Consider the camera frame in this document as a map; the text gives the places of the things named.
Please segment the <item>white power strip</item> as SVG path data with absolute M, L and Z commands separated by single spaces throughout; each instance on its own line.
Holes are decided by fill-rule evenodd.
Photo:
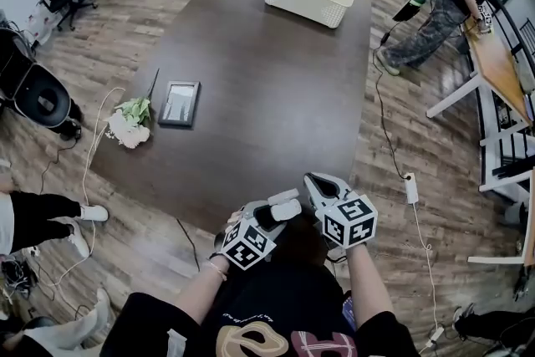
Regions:
M 405 193 L 407 198 L 407 203 L 409 205 L 414 205 L 419 201 L 419 195 L 417 190 L 417 184 L 415 180 L 414 173 L 406 173 L 404 177 L 405 183 Z

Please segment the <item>small white power adapter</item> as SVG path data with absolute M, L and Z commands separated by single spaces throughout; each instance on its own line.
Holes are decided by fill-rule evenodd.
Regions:
M 442 336 L 445 329 L 442 325 L 439 325 L 431 334 L 430 338 L 427 340 L 425 346 L 432 349 L 436 346 L 438 339 Z

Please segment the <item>small white case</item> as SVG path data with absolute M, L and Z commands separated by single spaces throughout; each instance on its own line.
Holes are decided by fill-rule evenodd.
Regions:
M 276 204 L 270 208 L 275 222 L 286 222 L 302 212 L 300 202 L 293 198 L 291 200 Z

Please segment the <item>black picture frame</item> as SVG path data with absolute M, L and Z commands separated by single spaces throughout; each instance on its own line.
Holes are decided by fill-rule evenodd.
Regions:
M 198 81 L 169 81 L 162 100 L 158 124 L 191 128 L 201 90 Z

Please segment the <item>person's right forearm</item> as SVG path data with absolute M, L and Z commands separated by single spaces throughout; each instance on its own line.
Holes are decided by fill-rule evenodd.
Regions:
M 351 247 L 346 256 L 356 326 L 360 328 L 377 314 L 394 313 L 390 295 L 367 247 Z

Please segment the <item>white plastic bag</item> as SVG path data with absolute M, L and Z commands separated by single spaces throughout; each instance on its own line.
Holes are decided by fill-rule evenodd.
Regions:
M 47 8 L 36 6 L 26 20 L 26 29 L 31 33 L 33 42 L 45 44 L 51 36 L 56 15 Z

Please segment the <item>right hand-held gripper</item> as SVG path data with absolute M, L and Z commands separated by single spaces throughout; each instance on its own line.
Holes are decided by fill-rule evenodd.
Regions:
M 306 173 L 303 184 L 321 222 L 321 233 L 335 245 L 349 249 L 375 237 L 378 211 L 366 195 L 349 195 L 352 191 L 342 179 L 325 173 Z M 324 198 L 337 200 L 324 207 Z

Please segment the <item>wooden desk with white legs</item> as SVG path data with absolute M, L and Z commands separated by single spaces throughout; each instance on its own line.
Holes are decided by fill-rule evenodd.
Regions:
M 494 33 L 479 34 L 466 28 L 466 39 L 470 48 L 475 71 L 471 77 L 453 93 L 426 111 L 433 118 L 480 87 L 487 87 L 498 95 L 520 118 L 520 125 L 531 127 L 523 92 L 513 67 L 510 51 Z

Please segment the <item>black green backpack pod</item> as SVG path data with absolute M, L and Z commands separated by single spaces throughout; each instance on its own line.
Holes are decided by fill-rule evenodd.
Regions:
M 406 22 L 411 20 L 423 7 L 426 0 L 408 0 L 392 17 L 392 20 L 399 22 Z

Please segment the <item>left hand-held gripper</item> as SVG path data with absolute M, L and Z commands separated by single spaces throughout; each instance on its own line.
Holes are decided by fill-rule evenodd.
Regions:
M 276 247 L 275 240 L 287 226 L 279 222 L 270 228 L 254 227 L 244 219 L 271 221 L 271 206 L 267 200 L 250 201 L 242 207 L 241 221 L 237 222 L 225 235 L 221 253 L 234 265 L 246 271 L 262 261 Z

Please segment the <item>person's left hand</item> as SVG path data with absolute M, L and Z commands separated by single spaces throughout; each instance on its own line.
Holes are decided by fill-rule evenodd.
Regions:
M 222 230 L 219 231 L 216 236 L 214 237 L 214 250 L 215 252 L 220 252 L 225 236 L 228 232 L 230 232 L 235 225 L 237 225 L 242 218 L 242 212 L 234 212 L 231 214 L 231 216 L 227 219 L 227 222 L 223 225 Z

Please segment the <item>person's black printed shirt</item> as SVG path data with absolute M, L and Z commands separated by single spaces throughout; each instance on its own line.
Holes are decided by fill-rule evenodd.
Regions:
M 101 357 L 166 357 L 169 330 L 183 357 L 419 357 L 391 312 L 353 329 L 327 268 L 267 263 L 229 278 L 205 320 L 146 293 L 131 294 Z

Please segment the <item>black round backpack pod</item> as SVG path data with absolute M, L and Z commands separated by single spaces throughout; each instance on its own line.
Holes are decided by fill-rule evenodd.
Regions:
M 63 124 L 71 108 L 64 85 L 28 56 L 22 37 L 0 28 L 0 102 L 45 128 Z

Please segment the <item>white artificial flower bouquet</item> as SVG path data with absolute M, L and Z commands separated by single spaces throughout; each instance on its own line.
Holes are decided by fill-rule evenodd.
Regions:
M 159 69 L 150 83 L 146 95 L 128 99 L 115 107 L 114 113 L 106 120 L 104 135 L 116 140 L 126 149 L 135 149 L 150 138 L 151 96 Z

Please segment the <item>person's left forearm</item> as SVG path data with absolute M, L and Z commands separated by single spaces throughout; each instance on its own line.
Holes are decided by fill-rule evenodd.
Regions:
M 201 324 L 227 280 L 229 261 L 216 254 L 205 261 L 201 271 L 180 291 L 175 306 Z

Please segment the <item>white metal rack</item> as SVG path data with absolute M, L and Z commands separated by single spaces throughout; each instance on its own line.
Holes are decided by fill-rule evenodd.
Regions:
M 513 169 L 513 172 L 501 172 L 501 152 L 494 154 L 495 146 L 502 140 L 508 141 L 511 146 L 512 164 L 505 168 Z M 514 257 L 483 257 L 470 256 L 469 263 L 490 265 L 522 265 L 531 267 L 535 265 L 535 152 L 531 157 L 523 159 L 517 157 L 521 151 L 521 145 L 525 152 L 531 147 L 535 150 L 535 137 L 525 136 L 525 130 L 521 124 L 517 124 L 495 135 L 490 135 L 480 141 L 480 147 L 485 149 L 482 157 L 481 168 L 482 184 L 479 192 L 495 191 L 502 196 L 519 202 L 527 201 L 527 226 L 524 233 L 522 252 Z

